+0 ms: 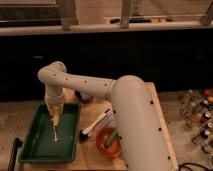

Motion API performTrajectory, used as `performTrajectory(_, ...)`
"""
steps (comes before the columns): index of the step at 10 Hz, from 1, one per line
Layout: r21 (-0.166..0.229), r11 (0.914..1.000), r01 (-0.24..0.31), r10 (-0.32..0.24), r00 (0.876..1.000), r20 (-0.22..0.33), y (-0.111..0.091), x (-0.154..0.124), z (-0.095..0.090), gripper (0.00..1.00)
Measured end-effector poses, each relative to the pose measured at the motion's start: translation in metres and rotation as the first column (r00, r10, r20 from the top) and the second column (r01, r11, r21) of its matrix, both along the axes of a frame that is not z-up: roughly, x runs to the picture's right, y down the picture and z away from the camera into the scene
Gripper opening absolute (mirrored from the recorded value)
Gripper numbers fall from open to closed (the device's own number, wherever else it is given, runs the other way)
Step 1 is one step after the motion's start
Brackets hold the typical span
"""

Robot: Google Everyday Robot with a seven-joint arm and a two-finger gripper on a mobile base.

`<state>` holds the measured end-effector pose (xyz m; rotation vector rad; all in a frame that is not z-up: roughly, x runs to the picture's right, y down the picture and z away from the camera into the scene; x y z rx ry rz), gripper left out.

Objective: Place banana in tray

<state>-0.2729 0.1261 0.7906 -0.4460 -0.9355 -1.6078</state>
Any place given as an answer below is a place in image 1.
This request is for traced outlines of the metal gripper fingers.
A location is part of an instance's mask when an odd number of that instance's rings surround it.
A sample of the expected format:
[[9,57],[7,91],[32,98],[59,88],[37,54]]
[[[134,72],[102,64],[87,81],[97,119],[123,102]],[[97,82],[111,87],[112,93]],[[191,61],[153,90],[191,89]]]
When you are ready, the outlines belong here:
[[53,126],[54,142],[58,141],[57,127]]

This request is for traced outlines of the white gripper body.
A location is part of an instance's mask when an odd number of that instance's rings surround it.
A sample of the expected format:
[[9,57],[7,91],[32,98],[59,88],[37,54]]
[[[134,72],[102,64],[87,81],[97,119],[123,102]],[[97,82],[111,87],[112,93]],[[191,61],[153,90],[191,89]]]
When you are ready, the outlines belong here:
[[57,106],[59,109],[59,112],[63,112],[64,108],[64,94],[61,94],[59,96],[48,96],[46,95],[45,98],[45,103],[47,105],[48,109],[52,109],[54,106]]

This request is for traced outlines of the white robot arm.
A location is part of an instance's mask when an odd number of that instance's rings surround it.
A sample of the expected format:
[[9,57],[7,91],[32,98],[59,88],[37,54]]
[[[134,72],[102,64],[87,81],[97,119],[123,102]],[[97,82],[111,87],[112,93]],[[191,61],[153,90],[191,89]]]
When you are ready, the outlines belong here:
[[159,115],[145,82],[134,75],[118,79],[73,75],[55,61],[38,71],[45,103],[54,125],[60,122],[63,90],[69,88],[111,103],[128,171],[172,171]]

